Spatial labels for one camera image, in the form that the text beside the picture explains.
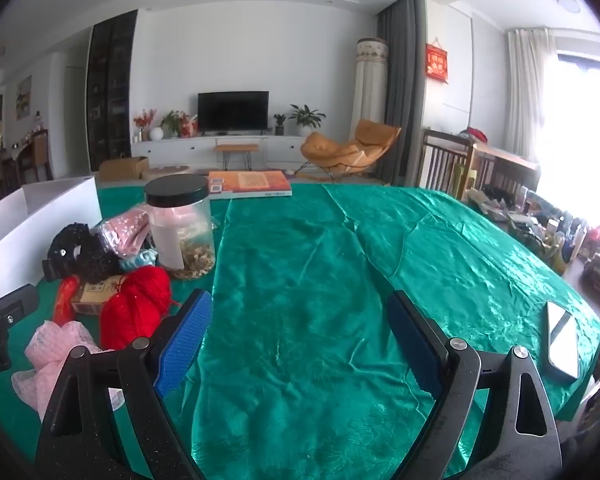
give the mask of blue rubber pad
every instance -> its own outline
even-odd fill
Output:
[[[211,294],[200,294],[167,343],[158,364],[154,388],[163,399],[180,386],[211,322]]]
[[[443,391],[440,360],[397,294],[387,300],[386,316],[418,386],[437,399]]]

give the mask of white box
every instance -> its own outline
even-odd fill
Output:
[[[25,184],[0,200],[0,298],[42,279],[42,260],[64,227],[101,220],[92,176]]]

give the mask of television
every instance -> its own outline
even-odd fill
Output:
[[[201,132],[266,130],[269,92],[210,92],[198,94]]]

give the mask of smartphone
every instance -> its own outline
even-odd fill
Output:
[[[546,318],[546,356],[549,366],[573,382],[579,376],[576,320],[570,312],[553,301],[546,302]]]

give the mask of red wall hanging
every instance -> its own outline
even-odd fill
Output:
[[[443,83],[448,82],[446,54],[446,50],[427,43],[427,77]]]

